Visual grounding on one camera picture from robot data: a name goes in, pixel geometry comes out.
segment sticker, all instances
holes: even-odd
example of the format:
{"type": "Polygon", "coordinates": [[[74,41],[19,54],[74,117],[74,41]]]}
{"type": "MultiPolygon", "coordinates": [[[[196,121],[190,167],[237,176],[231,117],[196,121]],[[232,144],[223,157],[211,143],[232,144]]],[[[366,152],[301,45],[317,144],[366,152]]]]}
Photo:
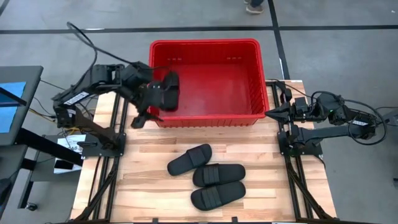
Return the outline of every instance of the sticker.
{"type": "Polygon", "coordinates": [[[365,126],[368,125],[368,123],[362,122],[362,121],[353,121],[353,124],[359,125],[359,126],[365,126]]]}
{"type": "Polygon", "coordinates": [[[75,110],[67,109],[67,111],[68,111],[68,114],[69,114],[70,118],[72,117],[73,114],[76,115],[76,111],[75,110]]]}
{"type": "Polygon", "coordinates": [[[81,92],[77,94],[76,96],[72,97],[70,100],[64,102],[64,105],[74,105],[76,102],[79,102],[80,100],[84,99],[86,96],[88,96],[88,93],[86,92],[81,92]]]}

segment slide sandal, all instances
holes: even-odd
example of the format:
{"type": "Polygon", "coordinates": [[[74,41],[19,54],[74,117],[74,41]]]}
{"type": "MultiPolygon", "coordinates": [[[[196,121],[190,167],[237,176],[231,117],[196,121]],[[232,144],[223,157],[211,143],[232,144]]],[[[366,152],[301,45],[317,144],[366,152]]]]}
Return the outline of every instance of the slide sandal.
{"type": "Polygon", "coordinates": [[[235,181],[196,190],[191,194],[191,201],[195,208],[209,211],[243,198],[245,194],[244,185],[235,181]]]}
{"type": "Polygon", "coordinates": [[[211,147],[209,144],[194,147],[167,164],[170,175],[180,175],[194,168],[205,165],[211,158],[211,147]]]}
{"type": "Polygon", "coordinates": [[[178,108],[178,98],[180,95],[180,79],[175,72],[169,72],[163,79],[162,88],[164,92],[163,110],[174,111],[178,108]]]}
{"type": "Polygon", "coordinates": [[[245,175],[241,164],[210,164],[197,168],[192,180],[197,187],[207,187],[239,181],[245,175]]]}

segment table leg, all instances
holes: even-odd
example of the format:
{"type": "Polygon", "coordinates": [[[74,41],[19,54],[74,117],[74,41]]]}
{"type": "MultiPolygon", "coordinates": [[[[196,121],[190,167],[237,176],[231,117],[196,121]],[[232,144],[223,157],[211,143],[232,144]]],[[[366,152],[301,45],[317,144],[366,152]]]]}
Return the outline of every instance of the table leg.
{"type": "Polygon", "coordinates": [[[79,153],[69,150],[24,128],[19,130],[16,143],[25,144],[40,152],[50,154],[78,166],[83,165],[83,159],[81,159],[79,153]]]}

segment black floor line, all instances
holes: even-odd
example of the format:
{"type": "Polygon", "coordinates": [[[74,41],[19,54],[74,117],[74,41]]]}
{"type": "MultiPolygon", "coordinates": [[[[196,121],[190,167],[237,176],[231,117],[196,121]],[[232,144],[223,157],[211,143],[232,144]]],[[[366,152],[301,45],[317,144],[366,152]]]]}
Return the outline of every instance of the black floor line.
{"type": "Polygon", "coordinates": [[[279,30],[381,30],[398,29],[398,25],[363,25],[363,26],[280,26],[279,30]]]}
{"type": "MultiPolygon", "coordinates": [[[[83,29],[88,34],[135,33],[135,32],[203,32],[203,31],[262,31],[272,30],[272,26],[209,26],[209,27],[145,27],[145,28],[105,28],[83,29]]],[[[0,30],[0,34],[72,34],[69,29],[43,30],[0,30]]]]}
{"type": "Polygon", "coordinates": [[[286,79],[286,80],[290,80],[290,74],[289,74],[289,69],[287,68],[284,45],[282,43],[282,37],[280,36],[278,19],[276,16],[276,11],[275,11],[275,6],[274,6],[273,0],[268,0],[268,6],[269,6],[270,14],[271,14],[272,26],[274,28],[276,47],[278,50],[278,55],[279,55],[279,60],[280,60],[280,67],[282,69],[282,78],[286,79]]]}
{"type": "Polygon", "coordinates": [[[0,6],[0,16],[6,9],[9,2],[10,2],[10,0],[4,0],[4,2],[2,2],[1,6],[0,6]]]}

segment black slide sandal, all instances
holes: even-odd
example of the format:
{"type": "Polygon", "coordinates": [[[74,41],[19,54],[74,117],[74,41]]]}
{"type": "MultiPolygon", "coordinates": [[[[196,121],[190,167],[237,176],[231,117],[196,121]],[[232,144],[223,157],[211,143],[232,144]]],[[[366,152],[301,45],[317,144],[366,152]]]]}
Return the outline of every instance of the black slide sandal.
{"type": "Polygon", "coordinates": [[[191,194],[191,201],[195,208],[201,211],[210,211],[243,198],[245,194],[244,185],[235,181],[196,190],[191,194]]]}
{"type": "Polygon", "coordinates": [[[210,164],[197,168],[192,180],[197,187],[207,187],[239,181],[245,175],[246,171],[241,164],[210,164]]]}
{"type": "Polygon", "coordinates": [[[170,175],[180,175],[194,168],[205,165],[210,161],[211,147],[209,144],[194,147],[185,154],[167,164],[170,175]]]}

